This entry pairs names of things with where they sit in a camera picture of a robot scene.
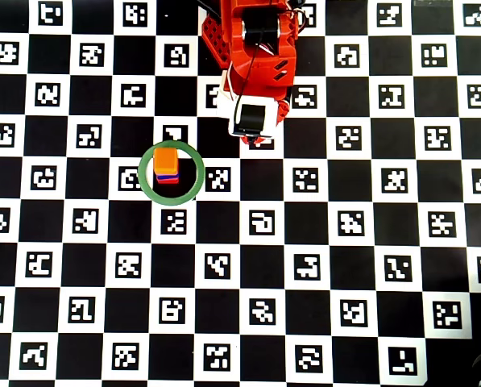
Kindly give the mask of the red gripper black motor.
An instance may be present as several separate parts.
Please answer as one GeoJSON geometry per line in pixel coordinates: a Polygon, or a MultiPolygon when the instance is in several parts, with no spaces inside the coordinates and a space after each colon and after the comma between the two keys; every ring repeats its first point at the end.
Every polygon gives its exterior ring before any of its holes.
{"type": "MultiPolygon", "coordinates": [[[[270,45],[231,40],[226,46],[230,54],[226,96],[244,94],[278,100],[277,121],[282,122],[290,111],[289,100],[284,98],[296,74],[296,41],[277,40],[270,45]]],[[[246,145],[259,146],[265,138],[244,135],[241,140],[246,145]]]]}

